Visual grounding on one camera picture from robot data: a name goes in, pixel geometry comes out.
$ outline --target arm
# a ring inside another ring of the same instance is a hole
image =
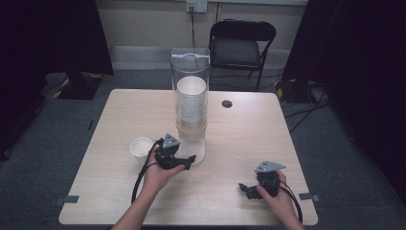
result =
[[[286,183],[286,176],[281,171],[277,171],[277,173],[280,180]],[[280,185],[281,187],[286,188],[286,185],[284,185],[283,183],[281,183]],[[257,190],[260,193],[260,195],[265,199],[266,203],[269,205],[272,212],[286,227],[286,229],[288,230],[305,229],[304,226],[299,222],[298,218],[296,217],[292,200],[287,193],[280,190],[277,196],[272,197],[260,185],[257,186]]]
[[[185,169],[185,166],[182,165],[171,170],[163,170],[158,164],[155,164],[155,151],[153,156],[150,157],[148,164],[154,165],[151,165],[146,171],[143,189],[119,221],[113,226],[112,230],[141,229],[149,207],[159,191],[167,185],[172,176]]]

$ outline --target human hand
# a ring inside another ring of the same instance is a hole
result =
[[[286,183],[286,176],[281,171],[277,171],[277,174],[280,180]],[[280,186],[286,189],[286,185],[282,182],[280,182]],[[275,216],[277,216],[287,229],[304,229],[296,217],[292,199],[286,192],[279,190],[277,196],[272,197],[260,185],[257,186],[257,191],[263,199],[265,199]]]
[[[155,153],[158,149],[155,148],[149,157],[148,165],[145,177],[143,190],[149,190],[157,194],[161,189],[163,189],[169,179],[176,174],[179,174],[185,169],[184,165],[177,166],[170,170],[162,169],[155,159]]]

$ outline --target chair seat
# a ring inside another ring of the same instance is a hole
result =
[[[253,40],[215,37],[213,39],[211,65],[213,67],[236,67],[247,70],[260,69],[258,43]]]

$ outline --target clear container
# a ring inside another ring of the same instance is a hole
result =
[[[176,127],[181,145],[179,157],[205,155],[210,51],[204,48],[174,48],[170,70],[175,99]]]

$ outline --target paper cup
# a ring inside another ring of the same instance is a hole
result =
[[[147,137],[137,138],[131,143],[129,151],[137,158],[137,161],[144,165],[147,160],[148,152],[152,148],[153,142]]]

